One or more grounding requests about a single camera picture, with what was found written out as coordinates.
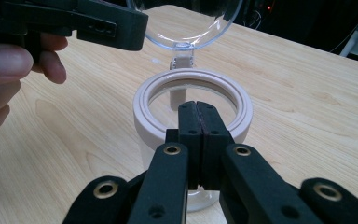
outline brass ring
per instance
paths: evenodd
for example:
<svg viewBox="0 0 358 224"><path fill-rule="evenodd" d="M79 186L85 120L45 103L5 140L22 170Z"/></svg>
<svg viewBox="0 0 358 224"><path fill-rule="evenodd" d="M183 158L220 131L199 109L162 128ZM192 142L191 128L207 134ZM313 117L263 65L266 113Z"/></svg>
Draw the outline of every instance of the brass ring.
<svg viewBox="0 0 358 224"><path fill-rule="evenodd" d="M180 151L180 148L176 146L168 146L164 148L164 152L171 156L179 154Z"/></svg>
<svg viewBox="0 0 358 224"><path fill-rule="evenodd" d="M251 150L249 150L249 148L246 148L246 147L234 147L234 151L239 156L249 156L249 155L251 155Z"/></svg>
<svg viewBox="0 0 358 224"><path fill-rule="evenodd" d="M313 190L315 190L315 192L322 198L332 202L338 202L342 199L342 194L330 185L317 183L313 187Z"/></svg>
<svg viewBox="0 0 358 224"><path fill-rule="evenodd" d="M112 180L101 182L94 189L94 196L99 199L107 199L116 194L118 184Z"/></svg>

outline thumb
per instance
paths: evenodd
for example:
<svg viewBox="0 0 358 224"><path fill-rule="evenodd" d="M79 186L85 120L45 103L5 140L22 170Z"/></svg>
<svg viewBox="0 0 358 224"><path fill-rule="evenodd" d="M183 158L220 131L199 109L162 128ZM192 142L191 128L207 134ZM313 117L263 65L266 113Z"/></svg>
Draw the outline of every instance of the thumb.
<svg viewBox="0 0 358 224"><path fill-rule="evenodd" d="M0 84L26 77L33 63L34 60L26 49L0 44Z"/></svg>

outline dark background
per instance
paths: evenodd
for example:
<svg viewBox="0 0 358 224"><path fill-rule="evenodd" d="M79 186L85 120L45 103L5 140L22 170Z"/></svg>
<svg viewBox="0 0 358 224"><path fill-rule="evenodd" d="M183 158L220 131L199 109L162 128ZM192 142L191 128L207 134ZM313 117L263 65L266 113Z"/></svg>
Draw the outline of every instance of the dark background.
<svg viewBox="0 0 358 224"><path fill-rule="evenodd" d="M234 22L339 54L358 25L358 0L243 0Z"/></svg>

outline screw hole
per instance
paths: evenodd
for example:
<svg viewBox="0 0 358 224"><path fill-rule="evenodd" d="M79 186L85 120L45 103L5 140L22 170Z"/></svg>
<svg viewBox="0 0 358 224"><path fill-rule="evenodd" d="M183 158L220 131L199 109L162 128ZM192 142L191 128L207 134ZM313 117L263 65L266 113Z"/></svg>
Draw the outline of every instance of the screw hole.
<svg viewBox="0 0 358 224"><path fill-rule="evenodd" d="M239 156L249 156L251 154L251 150L249 150L249 148L246 147L235 147L234 151Z"/></svg>
<svg viewBox="0 0 358 224"><path fill-rule="evenodd" d="M101 182L94 189L94 196L99 199L107 199L116 194L118 184L108 180Z"/></svg>
<svg viewBox="0 0 358 224"><path fill-rule="evenodd" d="M338 190L336 190L335 188L329 185L318 183L315 184L313 190L315 190L315 192L322 198L325 198L326 200L332 202L338 202L342 199L342 194Z"/></svg>
<svg viewBox="0 0 358 224"><path fill-rule="evenodd" d="M176 154L179 154L180 148L179 147L166 147L166 148L164 148L164 152L168 155L176 155Z"/></svg>
<svg viewBox="0 0 358 224"><path fill-rule="evenodd" d="M292 206L283 206L281 208L281 211L288 218L291 218L291 219L299 219L300 218L300 214Z"/></svg>
<svg viewBox="0 0 358 224"><path fill-rule="evenodd" d="M165 209L161 205L153 205L149 209L149 216L151 216L153 219L159 219L164 217L165 215Z"/></svg>

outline glass base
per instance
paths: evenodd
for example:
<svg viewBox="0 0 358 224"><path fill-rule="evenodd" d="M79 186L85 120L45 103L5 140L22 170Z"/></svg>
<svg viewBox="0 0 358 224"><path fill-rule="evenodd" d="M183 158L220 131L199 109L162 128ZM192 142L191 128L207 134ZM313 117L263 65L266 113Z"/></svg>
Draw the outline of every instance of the glass base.
<svg viewBox="0 0 358 224"><path fill-rule="evenodd" d="M197 212L211 206L219 200L219 191L204 190L199 187L189 190L187 195L187 212Z"/></svg>

